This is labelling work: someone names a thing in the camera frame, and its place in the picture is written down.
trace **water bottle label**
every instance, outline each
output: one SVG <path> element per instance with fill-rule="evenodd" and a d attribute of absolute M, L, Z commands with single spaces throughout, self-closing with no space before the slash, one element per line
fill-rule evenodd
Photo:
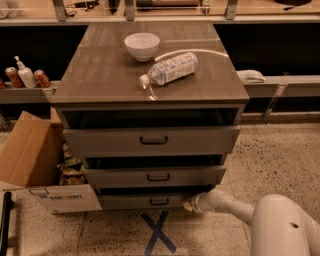
<path fill-rule="evenodd" d="M 186 53 L 157 64 L 166 82 L 191 74 L 196 69 L 194 56 Z"/>

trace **plastic water bottle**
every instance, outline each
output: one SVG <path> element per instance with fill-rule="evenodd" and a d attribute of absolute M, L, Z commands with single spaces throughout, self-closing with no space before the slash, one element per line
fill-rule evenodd
<path fill-rule="evenodd" d="M 154 64 L 147 74 L 140 77 L 140 83 L 143 89 L 147 89 L 151 84 L 164 85 L 194 73 L 197 68 L 197 56 L 192 52 L 187 52 Z"/>

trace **white bowl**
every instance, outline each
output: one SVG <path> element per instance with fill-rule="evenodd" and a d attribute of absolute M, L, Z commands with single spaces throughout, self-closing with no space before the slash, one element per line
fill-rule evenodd
<path fill-rule="evenodd" d="M 127 36 L 124 44 L 133 58 L 138 61 L 148 61 L 157 52 L 160 38 L 151 33 L 135 33 Z"/>

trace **box flap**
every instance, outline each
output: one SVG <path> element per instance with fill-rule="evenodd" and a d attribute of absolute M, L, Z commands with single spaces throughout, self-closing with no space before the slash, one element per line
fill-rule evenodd
<path fill-rule="evenodd" d="M 18 186 L 52 185 L 61 141 L 50 123 L 22 112 L 0 153 L 0 180 Z"/>

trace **gray cabinet top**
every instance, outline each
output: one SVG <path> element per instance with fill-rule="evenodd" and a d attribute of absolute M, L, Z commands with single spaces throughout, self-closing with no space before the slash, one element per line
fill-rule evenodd
<path fill-rule="evenodd" d="M 129 55 L 124 39 L 136 32 L 160 37 L 155 60 L 138 62 Z M 196 73 L 151 90 L 140 89 L 140 76 L 156 61 L 187 51 L 197 55 Z M 246 103 L 248 99 L 211 22 L 137 21 L 90 24 L 51 103 Z"/>

